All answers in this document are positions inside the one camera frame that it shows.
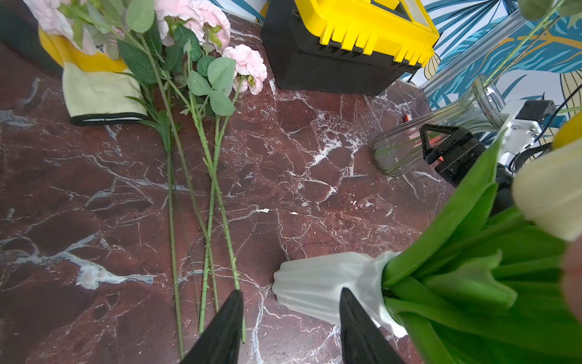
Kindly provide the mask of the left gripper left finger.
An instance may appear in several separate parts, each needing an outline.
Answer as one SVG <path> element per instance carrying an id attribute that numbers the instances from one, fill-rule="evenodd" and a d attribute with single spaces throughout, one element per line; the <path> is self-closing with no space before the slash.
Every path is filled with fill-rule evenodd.
<path id="1" fill-rule="evenodd" d="M 243 294 L 232 291 L 182 364 L 238 363 L 243 333 Z"/>

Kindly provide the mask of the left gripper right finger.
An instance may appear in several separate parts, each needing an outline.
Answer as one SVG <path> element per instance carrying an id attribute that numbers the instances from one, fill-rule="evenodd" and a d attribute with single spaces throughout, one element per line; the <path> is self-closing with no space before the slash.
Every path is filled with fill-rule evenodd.
<path id="1" fill-rule="evenodd" d="M 348 288 L 339 302 L 343 362 L 347 364 L 405 364 Z"/>

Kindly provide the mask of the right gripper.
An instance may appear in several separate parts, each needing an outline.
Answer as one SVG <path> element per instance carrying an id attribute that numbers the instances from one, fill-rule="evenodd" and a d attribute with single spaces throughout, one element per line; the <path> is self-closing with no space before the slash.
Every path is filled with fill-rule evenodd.
<path id="1" fill-rule="evenodd" d="M 436 173 L 454 187 L 460 185 L 486 151 L 485 145 L 463 127 L 424 124 L 419 132 L 424 161 L 429 165 L 435 164 Z M 498 190 L 491 212 L 499 214 L 514 206 L 511 192 L 513 177 L 500 163 L 494 176 Z"/>

